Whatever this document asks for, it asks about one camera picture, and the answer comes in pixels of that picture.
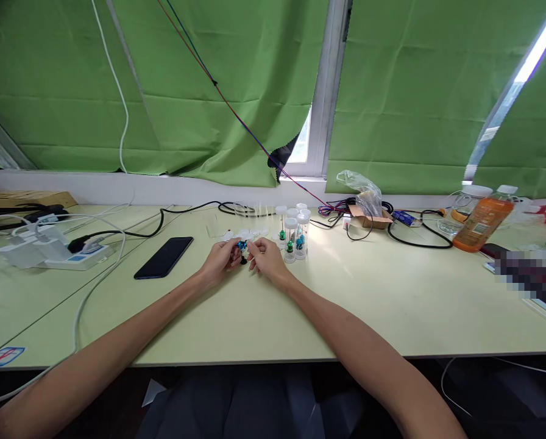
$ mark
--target person's left hand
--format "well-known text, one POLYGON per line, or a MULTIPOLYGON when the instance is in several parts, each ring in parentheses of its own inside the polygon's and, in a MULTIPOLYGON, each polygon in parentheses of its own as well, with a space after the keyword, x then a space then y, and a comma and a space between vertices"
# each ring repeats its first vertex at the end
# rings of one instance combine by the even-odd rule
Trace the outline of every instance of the person's left hand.
POLYGON ((228 242, 219 242, 212 246, 212 250, 198 275, 206 282, 206 288, 220 284, 228 271, 234 270, 241 263, 241 250, 237 244, 240 238, 228 242))

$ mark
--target black smartphone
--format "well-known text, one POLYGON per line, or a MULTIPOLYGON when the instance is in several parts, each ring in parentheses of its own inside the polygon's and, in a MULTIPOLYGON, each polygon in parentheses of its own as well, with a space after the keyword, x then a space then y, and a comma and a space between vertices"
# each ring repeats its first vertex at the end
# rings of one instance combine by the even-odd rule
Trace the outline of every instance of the black smartphone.
POLYGON ((168 241, 135 273, 135 279, 159 279, 166 277, 180 260, 194 238, 170 238, 168 241))
POLYGON ((492 243, 484 244, 480 251, 493 259, 501 259, 508 252, 506 248, 492 243))

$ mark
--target forearm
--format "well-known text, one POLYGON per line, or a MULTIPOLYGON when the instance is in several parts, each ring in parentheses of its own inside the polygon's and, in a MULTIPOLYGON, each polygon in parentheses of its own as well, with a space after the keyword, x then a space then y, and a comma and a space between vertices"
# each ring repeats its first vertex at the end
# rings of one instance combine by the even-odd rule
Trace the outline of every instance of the forearm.
POLYGON ((406 438, 466 437, 431 383, 367 324, 297 280, 278 284, 349 373, 387 409, 406 438))
POLYGON ((0 438, 54 436, 203 289, 199 276, 190 277, 22 391, 0 409, 0 438))

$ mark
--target red wire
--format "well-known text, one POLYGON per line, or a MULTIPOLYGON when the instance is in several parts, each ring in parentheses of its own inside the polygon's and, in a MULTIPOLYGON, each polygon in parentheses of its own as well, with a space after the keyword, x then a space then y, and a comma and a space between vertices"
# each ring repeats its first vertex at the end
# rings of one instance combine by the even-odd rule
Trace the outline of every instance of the red wire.
MULTIPOLYGON (((216 90, 218 91, 218 94, 220 95, 220 97, 222 98, 222 100, 226 103, 226 105, 228 106, 228 108, 230 108, 230 111, 233 112, 233 114, 236 116, 236 118, 239 120, 239 122, 241 124, 243 124, 243 126, 250 132, 250 129, 249 127, 243 122, 243 120, 240 118, 240 116, 238 114, 236 114, 236 111, 230 106, 229 102, 226 100, 226 98, 224 97, 224 95, 222 94, 222 92, 220 91, 220 88, 218 88, 218 85, 216 84, 216 81, 214 81, 211 76, 210 76, 210 73, 208 73, 208 71, 204 68, 204 66, 202 65, 202 63, 200 62, 200 60, 196 57, 196 54, 194 53, 194 51, 191 49, 191 47, 189 46, 188 42, 185 40, 185 38, 183 37, 182 33, 179 31, 179 29, 177 28, 176 24, 173 22, 173 20, 171 19, 171 17, 169 16, 167 10, 163 7, 163 4, 161 3, 161 0, 157 0, 157 2, 159 3, 159 6, 161 6, 161 9, 163 10, 163 13, 168 17, 168 20, 169 22, 171 23, 171 25, 174 27, 175 31, 177 32, 177 34, 180 36, 180 38, 182 39, 183 43, 186 45, 186 47, 188 48, 188 50, 190 51, 190 53, 192 54, 192 56, 194 57, 194 59, 196 60, 196 62, 198 63, 198 65, 202 68, 202 70, 204 71, 204 73, 206 74, 206 76, 208 76, 208 78, 213 82, 214 86, 216 87, 216 90)), ((275 160, 269 155, 269 153, 267 152, 267 150, 263 147, 261 147, 261 149, 263 150, 263 152, 265 154, 267 154, 267 157, 269 157, 271 159, 271 161, 273 163, 275 163, 275 160)), ((293 181, 296 185, 298 185, 301 189, 305 190, 308 194, 312 195, 312 197, 314 197, 315 199, 317 199, 320 203, 322 203, 323 205, 327 206, 327 207, 330 207, 332 210, 336 210, 338 212, 345 212, 345 210, 342 210, 342 209, 337 209, 336 207, 330 205, 330 204, 327 204, 325 203, 324 201, 320 200, 317 196, 315 196, 314 194, 312 194, 312 192, 308 191, 305 187, 301 186, 301 184, 299 184, 298 182, 296 182, 287 172, 285 172, 285 170, 283 168, 281 168, 280 166, 279 167, 279 170, 288 178, 290 179, 291 181, 293 181)))

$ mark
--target hand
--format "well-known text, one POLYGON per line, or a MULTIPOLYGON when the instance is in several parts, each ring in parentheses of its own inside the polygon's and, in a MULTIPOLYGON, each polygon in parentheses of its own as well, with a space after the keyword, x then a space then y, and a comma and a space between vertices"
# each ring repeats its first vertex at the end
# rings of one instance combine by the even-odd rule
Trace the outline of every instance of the hand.
POLYGON ((237 246, 239 241, 240 238, 234 238, 212 246, 206 262, 197 273, 206 282, 206 288, 220 284, 226 273, 234 270, 241 263, 241 250, 237 246))
POLYGON ((247 246, 250 252, 248 257, 250 261, 249 270, 257 267, 256 273, 263 273, 278 287, 281 286, 280 284, 284 280, 292 277, 277 244, 266 238, 259 238, 254 243, 248 242, 247 246))

